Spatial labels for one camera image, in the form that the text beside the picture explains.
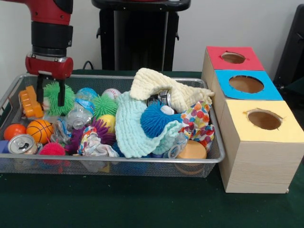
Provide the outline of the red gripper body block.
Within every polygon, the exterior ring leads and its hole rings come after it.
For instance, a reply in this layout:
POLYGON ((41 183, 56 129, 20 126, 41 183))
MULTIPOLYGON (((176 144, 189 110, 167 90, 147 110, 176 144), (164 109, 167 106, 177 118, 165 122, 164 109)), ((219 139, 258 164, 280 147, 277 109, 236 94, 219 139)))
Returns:
POLYGON ((30 74, 48 75, 58 80, 65 80, 73 71, 73 60, 70 57, 46 57, 28 53, 25 65, 30 74))

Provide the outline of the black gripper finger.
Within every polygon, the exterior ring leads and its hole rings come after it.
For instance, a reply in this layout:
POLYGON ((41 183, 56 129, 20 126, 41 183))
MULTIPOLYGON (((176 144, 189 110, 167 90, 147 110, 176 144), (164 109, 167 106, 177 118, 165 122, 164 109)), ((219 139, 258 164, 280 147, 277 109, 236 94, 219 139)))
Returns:
POLYGON ((65 105, 65 81, 64 80, 58 80, 59 84, 59 93, 58 93, 58 106, 64 106, 65 105))
POLYGON ((44 90, 43 90, 43 81, 44 81, 44 75, 39 74, 37 79, 37 102, 42 104, 43 98, 44 98, 44 90))

